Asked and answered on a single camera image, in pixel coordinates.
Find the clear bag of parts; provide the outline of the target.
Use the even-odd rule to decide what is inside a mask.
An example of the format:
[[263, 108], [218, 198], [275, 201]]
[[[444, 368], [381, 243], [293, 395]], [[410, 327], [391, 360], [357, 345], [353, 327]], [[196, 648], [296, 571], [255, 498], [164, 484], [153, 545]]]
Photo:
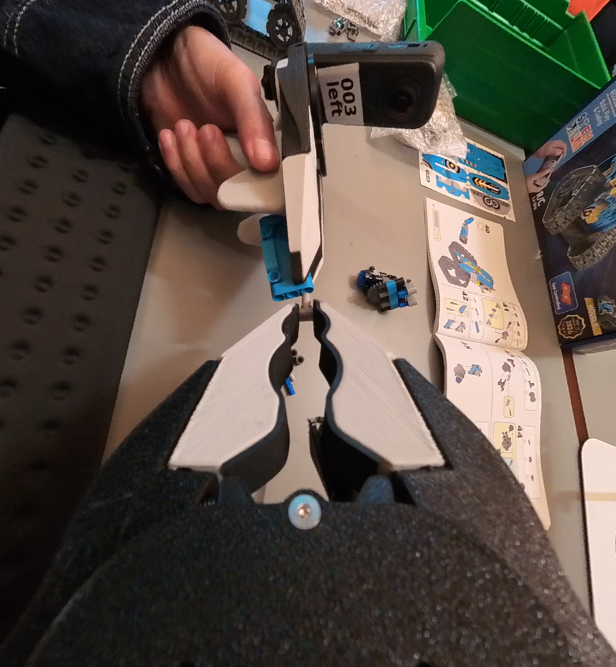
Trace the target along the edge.
[[467, 141], [454, 108], [454, 86], [443, 74], [436, 108], [429, 121], [419, 129], [372, 128], [371, 138], [394, 137], [419, 154], [437, 154], [457, 159], [465, 157]]
[[407, 1], [316, 1], [326, 10], [353, 21], [383, 42], [394, 42], [402, 31]]

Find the blue beam brick assembly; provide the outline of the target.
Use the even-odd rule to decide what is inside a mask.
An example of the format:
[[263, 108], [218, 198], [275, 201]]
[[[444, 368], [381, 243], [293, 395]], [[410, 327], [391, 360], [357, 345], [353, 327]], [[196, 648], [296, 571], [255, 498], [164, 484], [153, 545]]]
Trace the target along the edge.
[[259, 221], [261, 247], [270, 293], [274, 302], [312, 294], [312, 275], [295, 283], [292, 278], [287, 221], [282, 215], [265, 215]]

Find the small black blue gear assembly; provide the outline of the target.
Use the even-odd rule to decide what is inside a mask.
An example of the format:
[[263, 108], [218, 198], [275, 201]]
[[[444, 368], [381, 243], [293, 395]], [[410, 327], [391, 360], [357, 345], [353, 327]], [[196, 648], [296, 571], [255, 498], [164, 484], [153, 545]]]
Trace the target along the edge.
[[378, 271], [374, 266], [357, 275], [357, 288], [379, 312], [417, 305], [417, 289], [411, 279]]

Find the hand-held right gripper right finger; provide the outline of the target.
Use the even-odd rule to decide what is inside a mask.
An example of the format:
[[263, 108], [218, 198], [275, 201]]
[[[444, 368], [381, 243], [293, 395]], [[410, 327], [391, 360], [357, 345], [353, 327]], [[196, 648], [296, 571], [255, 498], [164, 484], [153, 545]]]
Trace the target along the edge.
[[397, 359], [325, 302], [313, 302], [324, 414], [311, 420], [311, 456], [328, 500], [353, 502], [371, 477], [394, 488], [402, 474], [446, 460], [397, 368]]

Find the grey desk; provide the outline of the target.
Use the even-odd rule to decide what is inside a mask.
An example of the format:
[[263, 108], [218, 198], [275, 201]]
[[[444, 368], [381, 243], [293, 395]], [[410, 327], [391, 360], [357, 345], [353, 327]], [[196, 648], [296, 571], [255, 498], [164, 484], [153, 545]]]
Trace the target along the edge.
[[[465, 121], [462, 127], [507, 163], [516, 221], [502, 225], [510, 276], [528, 322], [526, 355], [540, 373], [548, 536], [590, 609], [579, 450], [587, 438], [616, 446], [616, 349], [562, 352], [526, 192], [524, 152]], [[415, 152], [393, 138], [370, 141], [368, 129], [327, 126], [324, 140], [324, 262], [312, 297], [442, 389], [443, 357], [432, 338], [435, 301], [426, 265], [424, 199], [477, 211], [421, 187]], [[237, 238], [241, 219], [238, 213], [164, 201], [104, 459], [203, 362], [217, 359], [281, 306], [270, 298], [260, 249]], [[371, 266], [411, 279], [417, 305], [379, 312], [369, 304], [356, 280]]]

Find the blue tracked toy vehicle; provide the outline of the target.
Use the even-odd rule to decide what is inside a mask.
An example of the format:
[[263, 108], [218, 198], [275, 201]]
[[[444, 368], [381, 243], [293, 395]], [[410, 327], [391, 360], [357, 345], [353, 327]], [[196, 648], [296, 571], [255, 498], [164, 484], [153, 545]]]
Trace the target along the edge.
[[305, 39], [303, 1], [217, 1], [232, 44], [271, 59]]

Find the robot kit box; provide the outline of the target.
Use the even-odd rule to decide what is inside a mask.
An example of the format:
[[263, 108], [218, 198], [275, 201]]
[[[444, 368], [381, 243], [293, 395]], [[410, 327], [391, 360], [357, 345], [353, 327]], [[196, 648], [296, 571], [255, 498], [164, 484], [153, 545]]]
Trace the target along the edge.
[[616, 349], [616, 75], [523, 169], [558, 343]]

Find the person's left hand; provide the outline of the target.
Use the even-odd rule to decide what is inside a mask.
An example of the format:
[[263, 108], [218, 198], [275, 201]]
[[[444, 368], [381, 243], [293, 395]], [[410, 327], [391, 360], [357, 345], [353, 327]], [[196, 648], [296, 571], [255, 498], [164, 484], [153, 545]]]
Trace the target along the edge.
[[219, 209], [220, 185], [240, 173], [225, 138], [236, 133], [248, 163], [275, 171], [280, 157], [260, 83], [208, 30], [180, 28], [146, 71], [140, 102], [162, 161], [192, 202]]

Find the instruction booklet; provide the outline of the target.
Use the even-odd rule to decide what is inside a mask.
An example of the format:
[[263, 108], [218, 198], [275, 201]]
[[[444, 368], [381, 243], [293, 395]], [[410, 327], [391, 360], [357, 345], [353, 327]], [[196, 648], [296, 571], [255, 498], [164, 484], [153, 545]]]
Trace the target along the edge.
[[524, 354], [528, 327], [505, 254], [504, 228], [425, 199], [433, 337], [444, 392], [488, 438], [551, 527], [540, 456], [540, 375]]

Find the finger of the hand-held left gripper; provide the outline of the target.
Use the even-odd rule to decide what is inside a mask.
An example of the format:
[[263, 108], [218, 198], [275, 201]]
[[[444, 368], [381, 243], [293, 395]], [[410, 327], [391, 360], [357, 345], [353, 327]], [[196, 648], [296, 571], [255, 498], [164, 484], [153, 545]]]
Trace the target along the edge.
[[285, 216], [292, 280], [304, 283], [323, 261], [321, 176], [315, 154], [298, 154], [282, 162]]

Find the green plastic bin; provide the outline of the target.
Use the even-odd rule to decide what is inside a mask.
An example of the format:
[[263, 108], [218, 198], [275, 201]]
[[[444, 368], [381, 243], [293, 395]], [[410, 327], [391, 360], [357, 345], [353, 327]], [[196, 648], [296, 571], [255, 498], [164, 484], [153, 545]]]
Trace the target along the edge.
[[408, 41], [446, 54], [461, 118], [537, 150], [611, 79], [586, 13], [569, 1], [408, 1]]

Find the blue sticker sheet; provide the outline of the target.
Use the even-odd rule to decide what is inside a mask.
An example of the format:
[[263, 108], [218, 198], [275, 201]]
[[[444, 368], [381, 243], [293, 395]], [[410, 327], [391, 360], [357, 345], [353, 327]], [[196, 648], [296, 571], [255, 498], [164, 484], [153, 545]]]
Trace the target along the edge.
[[475, 141], [465, 145], [465, 157], [420, 154], [421, 185], [515, 221], [504, 155]]

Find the white folding stand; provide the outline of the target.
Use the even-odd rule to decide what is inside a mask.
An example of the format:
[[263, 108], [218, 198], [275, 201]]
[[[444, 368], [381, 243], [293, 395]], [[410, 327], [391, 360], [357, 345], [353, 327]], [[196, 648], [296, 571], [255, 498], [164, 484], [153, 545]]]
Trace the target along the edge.
[[580, 462], [592, 613], [616, 651], [616, 447], [590, 438]]

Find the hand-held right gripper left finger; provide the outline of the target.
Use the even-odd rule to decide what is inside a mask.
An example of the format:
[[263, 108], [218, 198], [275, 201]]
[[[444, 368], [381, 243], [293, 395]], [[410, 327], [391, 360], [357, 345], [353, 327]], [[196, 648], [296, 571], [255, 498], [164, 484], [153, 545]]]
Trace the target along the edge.
[[289, 426], [282, 388], [293, 372], [299, 310], [282, 307], [221, 355], [170, 456], [170, 469], [238, 477], [256, 492], [283, 468]]

